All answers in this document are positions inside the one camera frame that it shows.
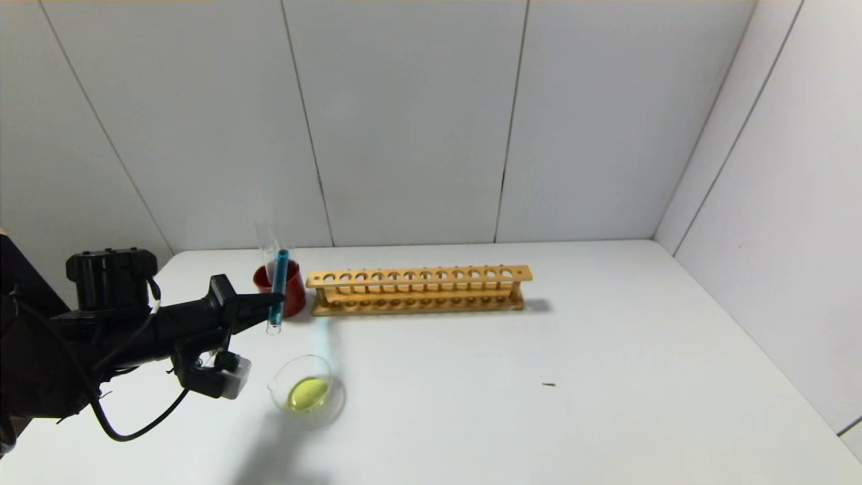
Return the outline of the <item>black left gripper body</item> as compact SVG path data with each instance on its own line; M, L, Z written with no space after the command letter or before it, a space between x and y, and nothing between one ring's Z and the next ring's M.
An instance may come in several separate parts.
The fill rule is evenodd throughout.
M202 298L161 307L155 313L153 334L158 359L227 348L239 329L238 298L228 277L216 274Z

